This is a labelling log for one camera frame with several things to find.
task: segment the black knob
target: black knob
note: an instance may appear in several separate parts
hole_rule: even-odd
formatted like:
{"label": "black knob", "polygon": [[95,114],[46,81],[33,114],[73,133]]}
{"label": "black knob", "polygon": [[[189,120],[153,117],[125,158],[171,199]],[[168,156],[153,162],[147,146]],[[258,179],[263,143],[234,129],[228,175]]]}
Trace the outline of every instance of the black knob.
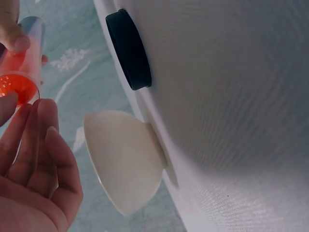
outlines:
{"label": "black knob", "polygon": [[126,10],[106,18],[121,68],[132,90],[151,86],[151,72],[139,32]]}

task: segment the light blue fabric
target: light blue fabric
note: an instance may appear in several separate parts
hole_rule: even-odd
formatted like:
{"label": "light blue fabric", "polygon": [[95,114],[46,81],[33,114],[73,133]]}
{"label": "light blue fabric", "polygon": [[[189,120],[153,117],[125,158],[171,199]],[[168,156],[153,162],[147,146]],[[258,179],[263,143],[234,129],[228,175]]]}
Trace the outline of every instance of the light blue fabric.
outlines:
{"label": "light blue fabric", "polygon": [[43,98],[59,107],[60,132],[76,156],[84,201],[71,232],[182,232],[182,222],[164,184],[151,202],[130,218],[120,215],[95,175],[83,137],[86,112],[132,113],[116,75],[92,0],[21,0],[21,16],[46,24]]}

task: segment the hand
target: hand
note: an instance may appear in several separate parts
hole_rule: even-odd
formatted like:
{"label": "hand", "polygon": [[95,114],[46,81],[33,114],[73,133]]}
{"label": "hand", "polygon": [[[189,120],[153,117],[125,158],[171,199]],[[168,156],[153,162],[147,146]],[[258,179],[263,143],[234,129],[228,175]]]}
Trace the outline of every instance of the hand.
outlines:
{"label": "hand", "polygon": [[[15,93],[0,98],[0,125],[16,102]],[[41,99],[23,105],[0,139],[0,231],[66,232],[72,224],[83,191],[74,155],[57,130],[56,104]]]}
{"label": "hand", "polygon": [[[19,0],[0,0],[0,43],[9,51],[24,52],[30,47],[30,40],[18,26]],[[48,62],[47,56],[42,56],[42,64]]]}

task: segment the orange gel beads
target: orange gel beads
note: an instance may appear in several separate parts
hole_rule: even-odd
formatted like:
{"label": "orange gel beads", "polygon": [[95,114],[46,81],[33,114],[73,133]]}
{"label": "orange gel beads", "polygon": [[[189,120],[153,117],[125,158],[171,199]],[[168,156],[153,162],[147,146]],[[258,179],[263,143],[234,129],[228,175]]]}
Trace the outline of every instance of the orange gel beads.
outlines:
{"label": "orange gel beads", "polygon": [[0,95],[15,91],[18,94],[17,106],[28,103],[38,91],[36,85],[27,77],[18,74],[8,74],[0,77]]}
{"label": "orange gel beads", "polygon": [[15,91],[18,106],[28,103],[38,91],[36,84],[27,76],[40,78],[41,46],[33,37],[30,41],[31,46],[26,52],[15,54],[6,50],[0,63],[0,97]]}

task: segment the plastic container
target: plastic container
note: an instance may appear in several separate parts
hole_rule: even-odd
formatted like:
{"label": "plastic container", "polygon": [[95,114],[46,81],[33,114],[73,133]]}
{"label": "plastic container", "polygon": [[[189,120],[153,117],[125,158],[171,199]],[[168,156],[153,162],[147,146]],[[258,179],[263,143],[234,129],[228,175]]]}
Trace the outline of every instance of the plastic container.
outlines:
{"label": "plastic container", "polygon": [[17,106],[40,98],[38,87],[45,35],[45,25],[38,17],[26,17],[19,25],[30,39],[30,48],[18,54],[5,49],[0,59],[0,97],[15,91],[18,94]]}

